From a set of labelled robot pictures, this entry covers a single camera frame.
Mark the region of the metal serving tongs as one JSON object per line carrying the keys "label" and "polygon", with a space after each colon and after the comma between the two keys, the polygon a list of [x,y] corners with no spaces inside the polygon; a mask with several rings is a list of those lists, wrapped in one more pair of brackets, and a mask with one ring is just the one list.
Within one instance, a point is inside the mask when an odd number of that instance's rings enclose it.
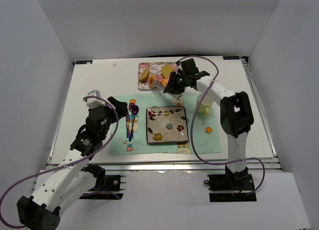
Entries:
{"label": "metal serving tongs", "polygon": [[[162,86],[159,82],[157,82],[157,88],[164,92],[165,87]],[[172,94],[172,93],[167,93],[168,95],[172,96],[173,98],[180,100],[182,98],[182,94]]]}

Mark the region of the orange oval bread roll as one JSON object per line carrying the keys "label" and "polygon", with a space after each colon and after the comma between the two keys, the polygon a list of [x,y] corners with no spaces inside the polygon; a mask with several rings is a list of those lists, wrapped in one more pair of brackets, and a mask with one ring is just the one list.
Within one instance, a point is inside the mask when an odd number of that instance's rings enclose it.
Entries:
{"label": "orange oval bread roll", "polygon": [[156,89],[157,88],[157,79],[154,75],[151,75],[148,79],[148,85],[150,89]]}

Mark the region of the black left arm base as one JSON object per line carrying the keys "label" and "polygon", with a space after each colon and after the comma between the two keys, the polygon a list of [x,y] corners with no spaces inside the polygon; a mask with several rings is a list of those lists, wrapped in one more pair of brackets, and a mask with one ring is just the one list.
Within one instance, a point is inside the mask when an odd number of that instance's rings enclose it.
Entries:
{"label": "black left arm base", "polygon": [[89,192],[93,191],[114,191],[118,192],[123,190],[126,176],[120,175],[107,175],[106,170],[98,165],[89,164],[84,167],[82,172],[90,173],[95,179],[95,185]]}

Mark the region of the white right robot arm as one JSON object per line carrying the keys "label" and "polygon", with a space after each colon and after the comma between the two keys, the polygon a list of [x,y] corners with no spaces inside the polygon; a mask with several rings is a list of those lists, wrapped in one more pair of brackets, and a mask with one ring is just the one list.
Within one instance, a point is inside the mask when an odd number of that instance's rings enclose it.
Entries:
{"label": "white right robot arm", "polygon": [[246,141],[254,117],[246,92],[235,92],[216,81],[206,71],[199,71],[194,56],[183,57],[176,62],[177,71],[169,77],[164,93],[181,95],[190,87],[201,93],[199,104],[209,97],[220,108],[220,125],[227,135],[228,157],[225,174],[232,182],[248,175],[246,164]]}

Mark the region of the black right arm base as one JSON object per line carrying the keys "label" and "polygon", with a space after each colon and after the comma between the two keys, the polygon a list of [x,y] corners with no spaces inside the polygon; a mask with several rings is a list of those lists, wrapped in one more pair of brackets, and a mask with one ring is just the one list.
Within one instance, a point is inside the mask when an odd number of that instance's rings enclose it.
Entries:
{"label": "black right arm base", "polygon": [[209,189],[213,192],[217,191],[253,191],[255,189],[252,175],[244,177],[243,179],[231,182],[230,178],[226,175],[208,175],[208,179],[204,180],[203,183],[209,186]]}

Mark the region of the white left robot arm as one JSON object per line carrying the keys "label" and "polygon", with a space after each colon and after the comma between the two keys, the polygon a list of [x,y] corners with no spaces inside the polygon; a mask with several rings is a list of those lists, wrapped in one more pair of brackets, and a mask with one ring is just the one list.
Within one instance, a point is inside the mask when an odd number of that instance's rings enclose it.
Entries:
{"label": "white left robot arm", "polygon": [[88,116],[62,162],[41,187],[17,202],[19,220],[31,230],[56,229],[62,214],[87,191],[108,187],[105,170],[90,161],[105,147],[103,141],[110,141],[110,126],[127,115],[128,105],[114,97],[89,96],[84,101]]}

